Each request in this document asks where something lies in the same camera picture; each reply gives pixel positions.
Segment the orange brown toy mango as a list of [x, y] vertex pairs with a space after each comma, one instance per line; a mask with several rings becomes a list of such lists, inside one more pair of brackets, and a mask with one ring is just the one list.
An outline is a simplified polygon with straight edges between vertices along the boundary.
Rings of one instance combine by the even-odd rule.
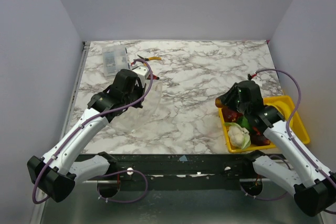
[[223, 108], [225, 106], [225, 104], [222, 101], [222, 97], [217, 97], [215, 99], [215, 105], [217, 108]]

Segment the clear zip top bag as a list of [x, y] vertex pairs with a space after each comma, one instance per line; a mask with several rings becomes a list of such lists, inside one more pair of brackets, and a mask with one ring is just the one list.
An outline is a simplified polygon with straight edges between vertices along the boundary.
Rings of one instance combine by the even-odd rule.
[[157, 110], [162, 97], [162, 87], [161, 80], [154, 80], [150, 92], [142, 102], [143, 108], [128, 108], [127, 111], [113, 119], [111, 127], [117, 132], [124, 133], [131, 133], [141, 128]]

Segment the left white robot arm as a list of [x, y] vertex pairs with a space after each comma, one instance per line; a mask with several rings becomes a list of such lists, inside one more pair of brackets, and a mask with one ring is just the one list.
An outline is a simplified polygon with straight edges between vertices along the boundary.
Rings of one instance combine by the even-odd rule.
[[79, 121], [51, 150], [42, 157], [32, 156], [27, 168], [34, 184], [32, 201], [41, 204], [53, 199], [61, 202], [81, 182], [103, 177], [112, 179], [123, 171], [107, 153], [96, 154], [85, 161], [77, 161], [84, 147], [115, 117], [129, 107], [141, 108], [152, 87], [150, 67], [122, 69], [113, 84], [90, 99]]

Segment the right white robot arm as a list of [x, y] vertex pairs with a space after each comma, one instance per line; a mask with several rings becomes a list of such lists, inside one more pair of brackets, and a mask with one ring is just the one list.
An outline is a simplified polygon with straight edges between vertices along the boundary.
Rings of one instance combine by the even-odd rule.
[[254, 151], [241, 165], [246, 177], [258, 174], [272, 180], [310, 217], [335, 204], [335, 172], [307, 149], [275, 106], [264, 104], [258, 84], [252, 80], [234, 83], [216, 98], [215, 105], [245, 116], [249, 125], [274, 143], [293, 166], [292, 170], [286, 169], [263, 152]]

